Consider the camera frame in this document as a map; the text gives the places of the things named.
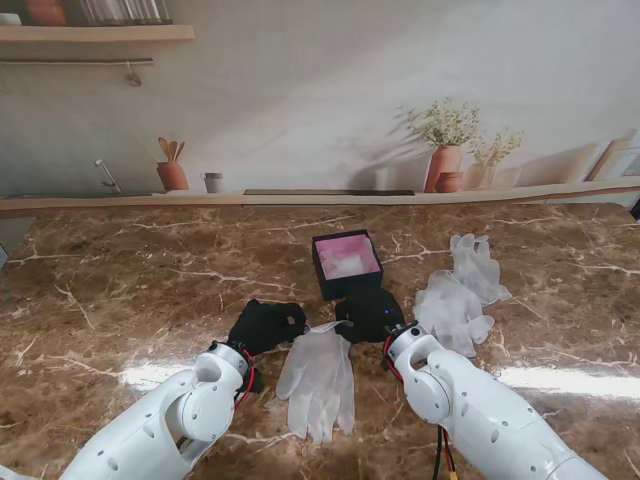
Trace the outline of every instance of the cable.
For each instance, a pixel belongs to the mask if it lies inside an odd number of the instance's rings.
[[[402,375],[400,375],[400,372],[398,372],[398,370],[396,370],[396,367],[393,366],[393,362],[391,361],[388,355],[392,338],[393,337],[391,335],[387,337],[387,340],[384,342],[384,347],[382,348],[382,354],[384,355],[384,359],[386,360],[387,366],[389,367],[389,370],[391,370],[391,373],[393,373],[394,377],[396,377],[400,383],[404,384],[404,380],[402,380]]]
[[[452,479],[458,478],[456,474],[456,464],[453,462],[453,455],[451,454],[451,448],[449,447],[449,433],[444,430],[444,450],[447,457],[447,467]]]
[[[247,352],[244,348],[242,349],[242,351],[247,356],[247,362],[249,363],[249,365],[251,365],[251,368],[249,369],[249,383],[247,384],[247,389],[244,392],[244,395],[242,395],[242,397],[240,398],[240,400],[236,402],[235,408],[238,408],[240,404],[244,402],[244,399],[249,395],[249,393],[251,392],[251,388],[253,387],[253,382],[255,381],[255,378],[256,378],[256,369],[253,367],[253,358],[251,357],[249,352]]]
[[[440,473],[440,455],[442,454],[442,427],[438,425],[438,448],[436,449],[436,462],[433,465],[433,480],[438,480]]]

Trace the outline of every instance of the shelf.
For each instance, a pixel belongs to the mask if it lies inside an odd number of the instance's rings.
[[[0,27],[0,42],[125,43],[193,40],[191,25],[137,27]]]
[[[0,216],[6,212],[48,208],[161,207],[193,205],[438,205],[446,203],[522,203],[534,200],[568,199],[592,195],[640,192],[639,177],[621,177],[597,182],[516,187],[457,193],[418,193],[395,197],[357,195],[243,195],[242,192],[204,194],[175,191],[146,196],[112,195],[102,198],[7,198],[0,199]]]

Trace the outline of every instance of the open box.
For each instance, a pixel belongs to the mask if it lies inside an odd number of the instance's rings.
[[[384,270],[366,230],[322,235],[311,241],[313,265],[325,300],[382,284]]]

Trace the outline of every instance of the flower pot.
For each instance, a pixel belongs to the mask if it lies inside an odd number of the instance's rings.
[[[224,190],[221,173],[205,173],[200,177],[204,180],[207,193],[221,193]]]
[[[459,145],[441,145],[431,156],[429,173],[424,186],[425,193],[435,193],[436,182],[442,172],[457,172],[462,162],[462,150]]]
[[[177,162],[164,162],[158,164],[158,175],[166,191],[189,190],[189,182],[184,170]]]
[[[66,27],[67,18],[57,0],[27,0],[27,10],[35,23],[43,27]]]
[[[453,193],[462,186],[462,172],[442,172],[436,182],[436,192]]]
[[[496,167],[486,167],[474,163],[464,176],[463,190],[483,190],[491,186]]]

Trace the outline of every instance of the wooden spoon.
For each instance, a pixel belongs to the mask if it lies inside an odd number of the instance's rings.
[[[178,157],[180,157],[180,154],[182,153],[183,148],[184,148],[184,142],[182,142],[180,144],[180,148],[178,148],[178,152],[176,153],[176,162],[178,161]]]
[[[169,152],[169,143],[167,142],[167,139],[164,137],[158,137],[158,144],[160,145],[160,148],[162,149],[164,154],[167,156],[169,161],[171,161],[171,154]]]
[[[176,150],[178,150],[178,142],[175,140],[169,144],[169,153],[171,156],[169,157],[170,162],[176,161]]]

